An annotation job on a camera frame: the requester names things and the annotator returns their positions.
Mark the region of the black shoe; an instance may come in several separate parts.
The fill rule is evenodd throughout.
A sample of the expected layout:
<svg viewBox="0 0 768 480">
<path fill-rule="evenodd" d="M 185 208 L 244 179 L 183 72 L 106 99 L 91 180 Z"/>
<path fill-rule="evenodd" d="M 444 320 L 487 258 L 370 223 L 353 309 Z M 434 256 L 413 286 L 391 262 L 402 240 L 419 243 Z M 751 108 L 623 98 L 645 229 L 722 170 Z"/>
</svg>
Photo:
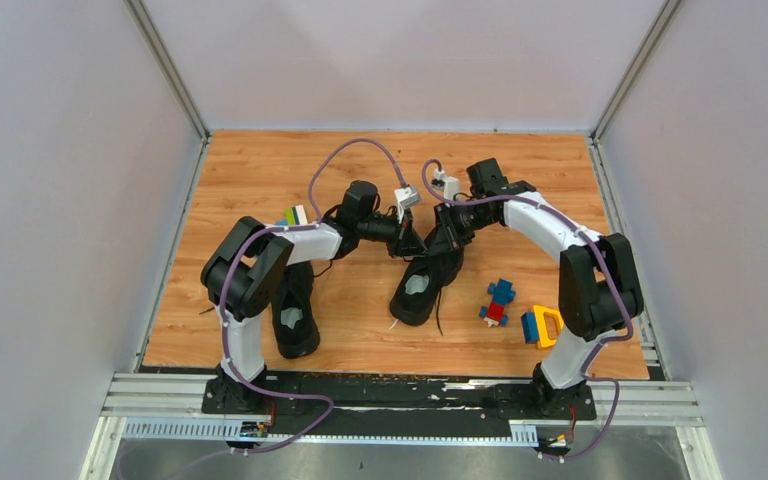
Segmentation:
<svg viewBox="0 0 768 480">
<path fill-rule="evenodd" d="M 441 226 L 431 230 L 425 244 L 427 254 L 409 262 L 389 303 L 391 316 L 409 326 L 428 320 L 442 289 L 456 279 L 464 261 L 464 251 L 449 244 Z"/>
<path fill-rule="evenodd" d="M 311 305 L 314 272 L 310 262 L 289 265 L 272 299 L 272 325 L 278 351 L 285 359 L 312 354 L 320 333 Z"/>
</svg>

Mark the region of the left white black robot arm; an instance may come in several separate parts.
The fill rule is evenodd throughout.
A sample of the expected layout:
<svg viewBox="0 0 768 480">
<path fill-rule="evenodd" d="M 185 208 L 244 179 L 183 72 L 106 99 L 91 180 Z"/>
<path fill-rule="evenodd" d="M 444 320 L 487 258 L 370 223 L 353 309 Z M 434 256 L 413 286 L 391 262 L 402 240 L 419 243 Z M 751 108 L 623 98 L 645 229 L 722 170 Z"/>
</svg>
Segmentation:
<svg viewBox="0 0 768 480">
<path fill-rule="evenodd" d="M 295 359 L 313 353 L 320 334 L 312 311 L 314 261 L 335 261 L 363 240 L 385 244 L 392 258 L 422 256 L 426 248 L 413 227 L 418 190 L 395 190 L 395 209 L 378 210 L 379 192 L 367 181 L 350 184 L 342 201 L 305 225 L 267 225 L 251 216 L 237 221 L 202 269 L 200 280 L 220 320 L 220 368 L 233 381 L 228 400 L 243 413 L 258 411 L 266 386 L 256 379 L 266 367 L 261 351 L 263 314 L 272 312 L 279 353 Z"/>
</svg>

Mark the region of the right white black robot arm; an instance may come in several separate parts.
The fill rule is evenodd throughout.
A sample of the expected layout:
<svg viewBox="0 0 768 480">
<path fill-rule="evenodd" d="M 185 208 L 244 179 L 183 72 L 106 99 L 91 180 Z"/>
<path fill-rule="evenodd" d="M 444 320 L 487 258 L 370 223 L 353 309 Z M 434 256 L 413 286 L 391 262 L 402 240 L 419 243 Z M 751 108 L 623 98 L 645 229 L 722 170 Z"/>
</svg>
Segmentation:
<svg viewBox="0 0 768 480">
<path fill-rule="evenodd" d="M 493 158 L 471 165 L 471 199 L 445 192 L 449 177 L 437 159 L 421 178 L 438 200 L 436 249 L 460 250 L 478 230 L 499 224 L 525 236 L 559 268 L 558 310 L 564 325 L 549 354 L 538 364 L 531 403 L 544 417 L 556 417 L 571 403 L 572 389 L 588 380 L 589 367 L 609 343 L 634 335 L 644 309 L 634 252 L 621 233 L 603 235 L 552 206 L 525 181 L 511 182 Z"/>
</svg>

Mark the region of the blue red toy block car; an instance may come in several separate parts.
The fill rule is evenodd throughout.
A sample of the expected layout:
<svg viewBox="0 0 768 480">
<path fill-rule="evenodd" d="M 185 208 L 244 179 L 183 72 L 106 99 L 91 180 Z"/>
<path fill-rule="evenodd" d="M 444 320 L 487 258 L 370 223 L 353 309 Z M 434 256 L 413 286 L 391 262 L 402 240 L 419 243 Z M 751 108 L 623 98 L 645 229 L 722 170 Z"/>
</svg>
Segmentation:
<svg viewBox="0 0 768 480">
<path fill-rule="evenodd" d="M 506 326 L 508 323 L 508 306 L 516 299 L 517 293 L 513 283 L 499 278 L 496 282 L 490 282 L 487 287 L 490 301 L 479 310 L 479 317 L 488 327 Z"/>
</svg>

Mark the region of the green blue white toy blocks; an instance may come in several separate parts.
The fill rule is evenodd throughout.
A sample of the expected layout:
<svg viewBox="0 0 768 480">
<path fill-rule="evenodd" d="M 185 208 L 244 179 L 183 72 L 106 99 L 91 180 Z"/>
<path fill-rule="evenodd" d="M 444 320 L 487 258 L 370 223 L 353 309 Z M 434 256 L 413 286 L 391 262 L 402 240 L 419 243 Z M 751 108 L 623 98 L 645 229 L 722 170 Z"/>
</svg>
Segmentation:
<svg viewBox="0 0 768 480">
<path fill-rule="evenodd" d="M 295 205 L 285 209 L 282 217 L 275 222 L 279 226 L 299 226 L 309 223 L 305 208 L 303 205 Z"/>
</svg>

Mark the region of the yellow blue toy block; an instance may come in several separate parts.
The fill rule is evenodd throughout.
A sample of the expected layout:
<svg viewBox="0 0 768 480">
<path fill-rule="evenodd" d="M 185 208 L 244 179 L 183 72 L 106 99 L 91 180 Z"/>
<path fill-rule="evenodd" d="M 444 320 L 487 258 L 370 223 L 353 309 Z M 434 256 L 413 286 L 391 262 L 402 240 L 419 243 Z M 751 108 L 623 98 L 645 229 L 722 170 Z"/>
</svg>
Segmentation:
<svg viewBox="0 0 768 480">
<path fill-rule="evenodd" d="M 565 324 L 559 310 L 534 305 L 521 316 L 525 343 L 538 349 L 553 347 Z"/>
</svg>

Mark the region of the aluminium frame rail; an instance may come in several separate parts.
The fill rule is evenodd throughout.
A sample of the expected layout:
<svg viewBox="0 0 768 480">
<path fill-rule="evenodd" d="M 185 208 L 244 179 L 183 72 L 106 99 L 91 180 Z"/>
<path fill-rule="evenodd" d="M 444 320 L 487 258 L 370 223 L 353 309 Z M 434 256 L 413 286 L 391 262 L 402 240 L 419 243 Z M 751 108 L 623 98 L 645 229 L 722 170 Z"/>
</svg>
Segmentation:
<svg viewBox="0 0 768 480">
<path fill-rule="evenodd" d="M 103 416 L 155 415 L 196 418 L 212 374 L 116 373 L 102 404 Z M 432 394 L 476 393 L 497 385 L 524 386 L 526 379 L 431 382 Z M 621 380 L 614 422 L 622 426 L 702 427 L 703 415 L 687 382 Z"/>
</svg>

